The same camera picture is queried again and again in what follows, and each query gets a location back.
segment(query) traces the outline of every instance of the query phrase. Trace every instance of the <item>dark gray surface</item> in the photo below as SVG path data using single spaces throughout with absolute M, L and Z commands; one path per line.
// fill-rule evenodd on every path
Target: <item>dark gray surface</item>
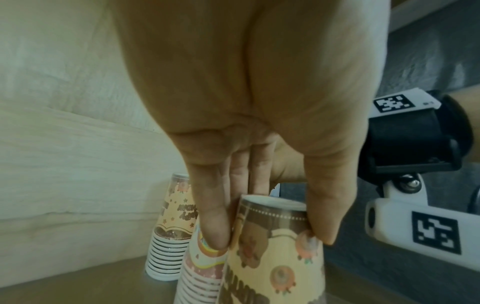
M 460 0 L 390 35 L 378 95 L 413 87 L 452 91 L 478 83 L 480 1 Z M 469 164 L 459 172 L 424 178 L 430 205 L 465 211 L 480 184 L 480 166 Z M 304 200 L 304 192 L 304 185 L 284 184 L 281 188 L 282 196 L 297 200 Z M 365 205 L 376 197 L 374 186 L 359 182 L 358 198 L 325 258 L 423 304 L 480 303 L 480 273 L 367 237 Z

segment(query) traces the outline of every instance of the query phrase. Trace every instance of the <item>stack of paper cups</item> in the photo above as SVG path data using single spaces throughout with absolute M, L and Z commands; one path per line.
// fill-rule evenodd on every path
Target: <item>stack of paper cups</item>
M 189 176 L 173 174 L 150 240 L 145 263 L 149 276 L 162 281 L 179 278 L 197 217 Z
M 216 303 L 326 303 L 323 246 L 305 204 L 241 198 Z
M 227 250 L 211 249 L 199 222 L 183 258 L 174 304 L 215 303 L 220 292 Z

